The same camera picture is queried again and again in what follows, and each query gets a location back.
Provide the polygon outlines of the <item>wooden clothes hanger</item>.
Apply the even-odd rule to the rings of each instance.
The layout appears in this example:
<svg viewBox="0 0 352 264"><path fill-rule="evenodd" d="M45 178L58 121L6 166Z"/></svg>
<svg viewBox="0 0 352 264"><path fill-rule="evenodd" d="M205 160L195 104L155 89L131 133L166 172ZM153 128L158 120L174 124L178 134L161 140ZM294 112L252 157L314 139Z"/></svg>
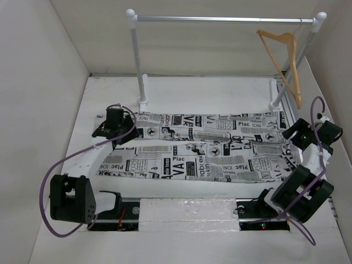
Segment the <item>wooden clothes hanger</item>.
<svg viewBox="0 0 352 264"><path fill-rule="evenodd" d="M297 40L295 35L292 32L285 32L280 35L271 33L266 30L257 30L256 34L259 36L267 54L269 55L274 67L276 68L278 74L282 78L282 81L293 97L297 109L300 109L303 104L303 97L301 95L301 87L300 87L300 81L299 81L299 75L298 75L298 63L296 61L296 54L297 54ZM288 80L288 77L285 77L285 75L282 72L281 67L279 66L277 60L275 59L273 52L271 51L269 45L266 42L266 39L273 40L276 42L279 42L285 46L285 49L287 51L287 62L289 65L289 72L291 73L291 77L293 79L293 86L291 86L290 81Z"/></svg>

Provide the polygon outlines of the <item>newspaper print trousers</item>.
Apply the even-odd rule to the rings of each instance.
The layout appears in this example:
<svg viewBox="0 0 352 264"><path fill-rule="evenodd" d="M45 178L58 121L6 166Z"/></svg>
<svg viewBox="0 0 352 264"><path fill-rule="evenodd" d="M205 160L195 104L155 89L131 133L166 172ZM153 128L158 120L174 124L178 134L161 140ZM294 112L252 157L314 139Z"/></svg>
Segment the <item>newspaper print trousers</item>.
<svg viewBox="0 0 352 264"><path fill-rule="evenodd" d="M282 111L242 114L136 114L149 146L114 150L97 174L224 183L282 182L301 162L284 139Z"/></svg>

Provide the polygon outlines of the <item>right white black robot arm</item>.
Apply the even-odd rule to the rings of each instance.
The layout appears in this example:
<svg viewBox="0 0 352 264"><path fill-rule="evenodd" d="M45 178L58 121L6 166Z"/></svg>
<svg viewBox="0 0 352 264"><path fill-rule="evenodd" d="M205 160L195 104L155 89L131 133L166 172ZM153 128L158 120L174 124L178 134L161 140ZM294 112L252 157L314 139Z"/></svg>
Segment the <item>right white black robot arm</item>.
<svg viewBox="0 0 352 264"><path fill-rule="evenodd" d="M303 162L275 190L271 199L264 197L254 203L255 212L266 217L275 205L300 223L308 221L334 190L322 176L333 154L331 144L342 133L341 127L322 115L314 126L300 118L284 131L283 137L302 150Z"/></svg>

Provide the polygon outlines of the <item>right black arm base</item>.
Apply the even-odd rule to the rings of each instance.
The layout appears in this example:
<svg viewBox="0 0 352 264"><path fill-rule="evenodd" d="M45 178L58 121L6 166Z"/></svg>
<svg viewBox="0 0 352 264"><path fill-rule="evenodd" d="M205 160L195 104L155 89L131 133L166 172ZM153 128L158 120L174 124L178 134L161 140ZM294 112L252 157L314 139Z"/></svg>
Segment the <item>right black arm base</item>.
<svg viewBox="0 0 352 264"><path fill-rule="evenodd" d="M233 214L238 216L240 231L290 231L287 220L277 220L278 212L264 201L240 199Z"/></svg>

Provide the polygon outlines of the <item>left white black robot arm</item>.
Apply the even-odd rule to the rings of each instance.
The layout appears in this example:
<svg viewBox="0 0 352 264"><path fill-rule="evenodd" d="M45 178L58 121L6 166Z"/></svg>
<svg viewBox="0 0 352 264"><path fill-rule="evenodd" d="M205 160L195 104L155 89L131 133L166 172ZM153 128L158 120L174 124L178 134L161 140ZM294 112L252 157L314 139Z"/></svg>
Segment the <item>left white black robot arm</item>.
<svg viewBox="0 0 352 264"><path fill-rule="evenodd" d="M89 224L100 213L117 218L122 198L114 191L94 192L91 178L116 149L139 136L135 116L124 106L107 107L106 119L92 133L90 146L81 150L77 162L50 181L50 215L53 220Z"/></svg>

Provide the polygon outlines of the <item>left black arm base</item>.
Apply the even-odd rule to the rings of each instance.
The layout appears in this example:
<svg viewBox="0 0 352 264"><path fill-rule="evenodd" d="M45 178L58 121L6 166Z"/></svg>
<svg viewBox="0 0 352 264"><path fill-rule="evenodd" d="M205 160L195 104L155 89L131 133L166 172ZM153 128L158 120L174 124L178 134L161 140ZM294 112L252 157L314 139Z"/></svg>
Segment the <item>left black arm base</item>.
<svg viewBox="0 0 352 264"><path fill-rule="evenodd" d="M93 232L134 232L139 230L140 199L122 198L117 212L104 211L92 227Z"/></svg>

